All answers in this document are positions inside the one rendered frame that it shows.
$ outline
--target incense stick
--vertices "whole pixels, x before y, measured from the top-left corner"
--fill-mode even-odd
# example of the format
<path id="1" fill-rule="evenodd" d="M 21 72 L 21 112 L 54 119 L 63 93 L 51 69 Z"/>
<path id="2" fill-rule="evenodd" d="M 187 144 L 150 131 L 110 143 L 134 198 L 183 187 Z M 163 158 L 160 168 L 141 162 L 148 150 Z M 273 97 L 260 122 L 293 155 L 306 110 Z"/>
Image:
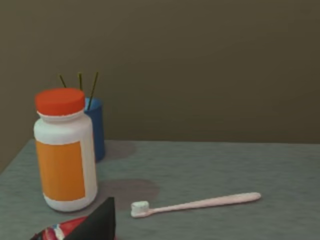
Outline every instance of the incense stick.
<path id="1" fill-rule="evenodd" d="M 60 80 L 61 80 L 61 82 L 62 82 L 63 86 L 66 88 L 66 87 L 67 87 L 67 85 L 66 85 L 66 83 L 65 83 L 65 81 L 64 81 L 64 79 L 63 79 L 63 77 L 62 77 L 62 75 L 61 75 L 61 74 L 59 75 L 59 78 L 60 78 Z"/>
<path id="2" fill-rule="evenodd" d="M 78 79 L 79 79 L 79 84 L 80 84 L 80 90 L 82 91 L 82 73 L 78 73 Z"/>
<path id="3" fill-rule="evenodd" d="M 94 93 L 95 93 L 95 88 L 96 88 L 96 83 L 97 83 L 97 80 L 98 80 L 98 76 L 99 76 L 99 72 L 96 72 L 96 73 L 95 73 L 94 82 L 93 82 L 93 86 L 92 86 L 92 89 L 91 89 L 91 95 L 90 95 L 90 100 L 89 100 L 89 104 L 88 104 L 87 110 L 90 110 L 90 107 L 91 107 L 91 102 L 92 102 L 92 98 L 94 97 Z"/>

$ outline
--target wall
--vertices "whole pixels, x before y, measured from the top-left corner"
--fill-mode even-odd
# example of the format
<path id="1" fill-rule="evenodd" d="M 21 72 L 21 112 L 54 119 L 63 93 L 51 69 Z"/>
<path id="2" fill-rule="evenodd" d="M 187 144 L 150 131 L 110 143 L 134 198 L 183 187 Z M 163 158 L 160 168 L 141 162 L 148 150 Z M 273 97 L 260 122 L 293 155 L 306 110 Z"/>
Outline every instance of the wall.
<path id="1" fill-rule="evenodd" d="M 0 161 L 78 71 L 110 139 L 320 143 L 319 23 L 314 0 L 2 1 Z"/>

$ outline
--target table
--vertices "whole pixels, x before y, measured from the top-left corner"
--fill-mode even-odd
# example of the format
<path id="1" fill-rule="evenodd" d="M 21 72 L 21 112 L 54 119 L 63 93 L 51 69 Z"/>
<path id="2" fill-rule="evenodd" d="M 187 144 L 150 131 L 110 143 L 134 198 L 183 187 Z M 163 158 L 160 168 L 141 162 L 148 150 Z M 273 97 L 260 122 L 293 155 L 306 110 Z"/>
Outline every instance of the table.
<path id="1" fill-rule="evenodd" d="M 30 140 L 0 175 L 0 239 L 26 240 L 61 221 L 116 200 L 119 240 L 318 240 L 320 145 L 107 141 L 97 164 L 99 195 L 76 213 L 50 209 L 42 196 Z M 130 203 L 162 207 L 229 194 L 263 199 L 233 205 L 130 217 Z"/>

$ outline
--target red lid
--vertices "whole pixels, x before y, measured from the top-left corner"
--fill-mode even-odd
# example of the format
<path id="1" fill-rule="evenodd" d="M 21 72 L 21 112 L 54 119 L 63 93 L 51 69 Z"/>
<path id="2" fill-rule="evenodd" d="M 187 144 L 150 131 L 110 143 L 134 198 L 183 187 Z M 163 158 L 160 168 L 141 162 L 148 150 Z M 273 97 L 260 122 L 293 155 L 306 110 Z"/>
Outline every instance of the red lid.
<path id="1" fill-rule="evenodd" d="M 85 94 L 76 88 L 54 88 L 35 96 L 36 110 L 47 116 L 74 114 L 85 108 Z"/>

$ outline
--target blue cup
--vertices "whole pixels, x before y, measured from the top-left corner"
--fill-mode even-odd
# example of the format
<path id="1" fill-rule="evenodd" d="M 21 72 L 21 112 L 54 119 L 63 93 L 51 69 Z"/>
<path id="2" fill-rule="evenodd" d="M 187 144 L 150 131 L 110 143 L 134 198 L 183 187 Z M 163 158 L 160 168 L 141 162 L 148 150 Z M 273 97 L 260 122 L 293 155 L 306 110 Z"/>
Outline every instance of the blue cup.
<path id="1" fill-rule="evenodd" d="M 97 163 L 106 155 L 102 102 L 97 98 L 93 98 L 90 109 L 88 110 L 89 101 L 90 98 L 86 97 L 84 113 L 87 114 L 92 121 L 94 154 L 95 162 Z"/>

